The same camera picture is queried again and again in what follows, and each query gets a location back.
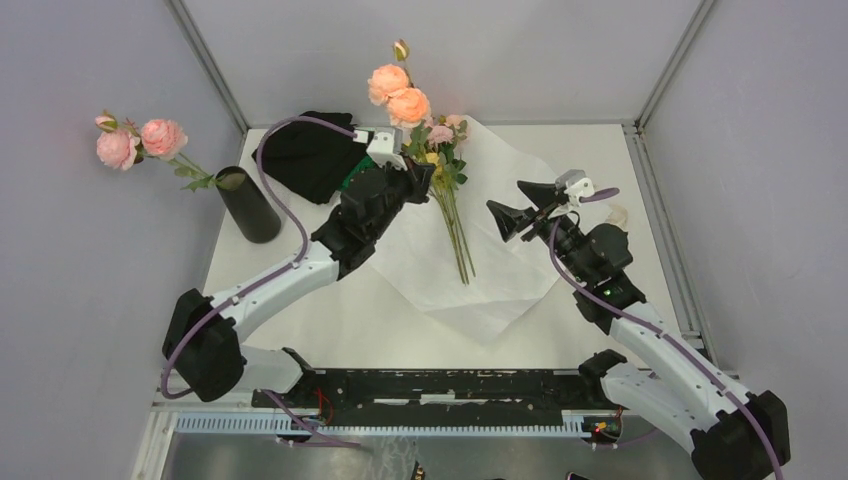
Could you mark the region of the pink and yellow flower bunch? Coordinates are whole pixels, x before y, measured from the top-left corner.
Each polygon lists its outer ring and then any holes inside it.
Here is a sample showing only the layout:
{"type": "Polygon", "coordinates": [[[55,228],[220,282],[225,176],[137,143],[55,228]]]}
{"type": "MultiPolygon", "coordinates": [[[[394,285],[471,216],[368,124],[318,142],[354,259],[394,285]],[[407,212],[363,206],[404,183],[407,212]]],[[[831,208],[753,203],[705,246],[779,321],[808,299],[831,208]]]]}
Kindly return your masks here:
{"type": "Polygon", "coordinates": [[[454,252],[460,282],[468,286],[476,276],[458,206],[458,192],[468,181],[463,147],[468,121],[460,115],[430,117],[422,122],[415,159],[434,166],[429,195],[436,200],[454,252]]]}

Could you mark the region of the white paper bouquet wrap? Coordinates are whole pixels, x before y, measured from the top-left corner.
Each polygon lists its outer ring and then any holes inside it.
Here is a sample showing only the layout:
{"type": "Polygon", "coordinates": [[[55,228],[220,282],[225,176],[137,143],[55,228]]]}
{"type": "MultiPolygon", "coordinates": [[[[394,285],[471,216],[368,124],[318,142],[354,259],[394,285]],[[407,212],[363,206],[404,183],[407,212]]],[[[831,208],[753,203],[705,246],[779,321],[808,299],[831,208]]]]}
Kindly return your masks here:
{"type": "Polygon", "coordinates": [[[600,125],[483,125],[470,119],[460,147],[467,182],[446,210],[462,230],[449,234],[436,200],[407,206],[375,255],[340,283],[361,313],[437,321],[481,344],[522,318],[581,323],[572,289],[539,241],[504,242],[489,200],[526,208],[519,180],[547,183],[592,168],[600,125]]]}

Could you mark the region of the cream printed ribbon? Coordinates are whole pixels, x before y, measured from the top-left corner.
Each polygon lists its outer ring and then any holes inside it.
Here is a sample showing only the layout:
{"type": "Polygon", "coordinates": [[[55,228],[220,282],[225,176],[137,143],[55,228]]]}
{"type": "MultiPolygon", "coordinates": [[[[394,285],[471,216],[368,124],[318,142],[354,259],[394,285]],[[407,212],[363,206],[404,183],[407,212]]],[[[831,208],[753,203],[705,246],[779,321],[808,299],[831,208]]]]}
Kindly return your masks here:
{"type": "Polygon", "coordinates": [[[614,225],[623,231],[627,230],[629,214],[628,210],[618,204],[609,205],[609,214],[604,220],[605,223],[614,225]]]}

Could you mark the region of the peach rose stem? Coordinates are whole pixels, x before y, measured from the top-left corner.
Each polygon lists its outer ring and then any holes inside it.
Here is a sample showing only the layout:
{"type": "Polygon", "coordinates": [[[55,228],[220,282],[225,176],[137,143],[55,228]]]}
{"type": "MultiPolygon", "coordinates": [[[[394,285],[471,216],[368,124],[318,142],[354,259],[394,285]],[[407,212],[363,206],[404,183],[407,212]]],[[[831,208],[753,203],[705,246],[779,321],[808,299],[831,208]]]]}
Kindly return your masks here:
{"type": "Polygon", "coordinates": [[[408,134],[409,147],[421,149],[426,141],[431,104],[418,88],[408,68],[410,47],[403,39],[392,44],[394,63],[377,67],[367,80],[368,97],[372,104],[383,107],[391,126],[408,134]]]}

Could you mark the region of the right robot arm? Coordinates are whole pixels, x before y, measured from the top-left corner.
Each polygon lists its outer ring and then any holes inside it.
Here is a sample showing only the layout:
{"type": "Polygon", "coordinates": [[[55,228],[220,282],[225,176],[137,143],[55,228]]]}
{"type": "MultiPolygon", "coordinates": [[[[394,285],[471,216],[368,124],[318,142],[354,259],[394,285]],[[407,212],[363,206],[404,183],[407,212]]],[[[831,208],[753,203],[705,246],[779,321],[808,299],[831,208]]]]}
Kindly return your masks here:
{"type": "Polygon", "coordinates": [[[617,189],[596,190],[587,178],[517,186],[531,207],[486,204],[502,239],[543,241],[584,319],[650,369],[611,349],[597,353],[578,368],[580,400],[635,412],[687,452],[703,479],[783,478],[791,458],[784,402],[771,391],[752,392],[669,329],[625,272],[633,261],[627,232],[609,223],[582,231],[579,208],[617,189]]]}

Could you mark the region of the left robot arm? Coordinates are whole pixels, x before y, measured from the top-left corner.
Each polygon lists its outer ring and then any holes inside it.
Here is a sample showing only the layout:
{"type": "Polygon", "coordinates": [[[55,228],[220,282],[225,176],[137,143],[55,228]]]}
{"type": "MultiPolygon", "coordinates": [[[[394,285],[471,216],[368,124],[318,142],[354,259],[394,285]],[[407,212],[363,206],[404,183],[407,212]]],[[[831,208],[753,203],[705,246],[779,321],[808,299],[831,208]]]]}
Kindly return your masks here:
{"type": "Polygon", "coordinates": [[[406,204],[422,204],[435,166],[408,161],[357,173],[327,221],[288,259],[257,277],[205,296],[182,294],[163,344],[163,375],[177,372],[186,393],[213,402],[237,389],[268,389],[290,407],[306,405],[314,381],[291,348],[264,350],[245,340],[266,321],[311,292],[362,266],[406,204]]]}

